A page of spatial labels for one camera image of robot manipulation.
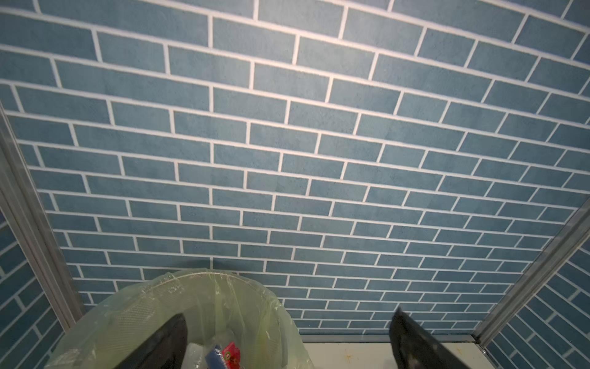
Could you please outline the blue red label bottle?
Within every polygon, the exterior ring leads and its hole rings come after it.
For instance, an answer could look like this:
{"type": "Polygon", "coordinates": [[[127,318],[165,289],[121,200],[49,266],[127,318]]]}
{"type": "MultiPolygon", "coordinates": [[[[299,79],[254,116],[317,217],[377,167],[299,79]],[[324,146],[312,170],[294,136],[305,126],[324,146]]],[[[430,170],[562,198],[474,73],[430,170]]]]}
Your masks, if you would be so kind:
{"type": "Polygon", "coordinates": [[[204,359],[209,369],[241,369],[241,351],[233,341],[224,347],[216,344],[204,359]]]}

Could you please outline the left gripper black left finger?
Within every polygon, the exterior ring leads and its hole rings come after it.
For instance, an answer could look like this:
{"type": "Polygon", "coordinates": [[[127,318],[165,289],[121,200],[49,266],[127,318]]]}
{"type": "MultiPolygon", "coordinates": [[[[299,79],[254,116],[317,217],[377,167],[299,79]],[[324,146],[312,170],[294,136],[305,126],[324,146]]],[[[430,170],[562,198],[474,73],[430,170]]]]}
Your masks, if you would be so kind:
{"type": "Polygon", "coordinates": [[[159,327],[115,368],[181,368],[187,345],[187,323],[185,316],[179,313],[159,327]]]}

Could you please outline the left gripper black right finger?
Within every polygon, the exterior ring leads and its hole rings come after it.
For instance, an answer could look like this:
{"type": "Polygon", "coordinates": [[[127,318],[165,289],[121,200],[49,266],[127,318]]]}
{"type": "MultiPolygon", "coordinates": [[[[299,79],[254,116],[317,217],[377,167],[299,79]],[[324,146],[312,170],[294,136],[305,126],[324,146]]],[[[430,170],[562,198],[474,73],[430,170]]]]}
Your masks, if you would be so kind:
{"type": "Polygon", "coordinates": [[[468,369],[459,358],[420,327],[400,307],[389,327],[390,345],[398,368],[468,369]]]}

